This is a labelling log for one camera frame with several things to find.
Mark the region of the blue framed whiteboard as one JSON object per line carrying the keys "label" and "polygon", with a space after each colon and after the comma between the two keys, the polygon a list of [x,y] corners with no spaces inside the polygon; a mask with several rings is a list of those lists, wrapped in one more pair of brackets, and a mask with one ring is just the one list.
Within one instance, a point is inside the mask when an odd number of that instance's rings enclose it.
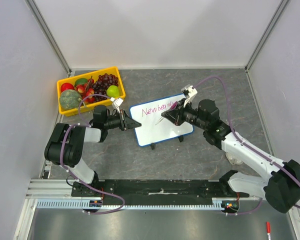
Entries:
{"label": "blue framed whiteboard", "polygon": [[161,113],[183,97],[183,94],[176,94],[130,107],[131,118],[141,123],[140,127],[134,129],[136,141],[140,147],[193,133],[194,127],[187,122],[181,126],[175,126],[169,120],[161,118]]}

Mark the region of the magenta capped whiteboard marker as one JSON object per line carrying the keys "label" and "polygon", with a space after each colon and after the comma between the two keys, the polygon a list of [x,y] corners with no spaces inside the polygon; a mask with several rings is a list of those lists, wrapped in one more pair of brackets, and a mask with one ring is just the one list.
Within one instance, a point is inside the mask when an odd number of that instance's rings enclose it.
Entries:
{"label": "magenta capped whiteboard marker", "polygon": [[174,102],[170,108],[166,111],[164,111],[161,115],[160,115],[160,118],[159,120],[156,122],[155,125],[158,125],[160,122],[162,122],[164,119],[168,120],[168,121],[171,121],[170,118],[171,118],[171,111],[173,111],[176,107],[178,106],[178,102]]}

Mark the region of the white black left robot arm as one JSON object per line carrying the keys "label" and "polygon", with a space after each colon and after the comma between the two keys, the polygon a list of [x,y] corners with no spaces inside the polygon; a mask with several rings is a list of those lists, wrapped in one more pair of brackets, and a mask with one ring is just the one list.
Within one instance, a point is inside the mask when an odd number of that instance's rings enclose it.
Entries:
{"label": "white black left robot arm", "polygon": [[84,144],[104,142],[111,129],[126,131],[141,126],[125,110],[114,109],[110,112],[106,106],[99,105],[94,108],[89,126],[57,123],[45,147],[44,157],[74,178],[73,183],[65,181],[72,188],[72,197],[103,198],[105,193],[99,184],[98,174],[83,160]]}

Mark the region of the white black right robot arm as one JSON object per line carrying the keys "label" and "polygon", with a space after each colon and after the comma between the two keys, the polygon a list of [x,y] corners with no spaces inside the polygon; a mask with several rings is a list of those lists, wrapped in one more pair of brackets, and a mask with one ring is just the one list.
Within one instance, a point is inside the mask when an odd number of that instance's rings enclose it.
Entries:
{"label": "white black right robot arm", "polygon": [[173,108],[161,113],[175,126],[189,123],[203,130],[205,140],[242,161],[258,176],[230,171],[219,184],[225,197],[235,192],[266,200],[275,210],[287,213],[300,200],[300,164],[293,159],[283,161],[252,145],[220,119],[220,110],[213,100],[201,100],[196,109],[182,99]]}

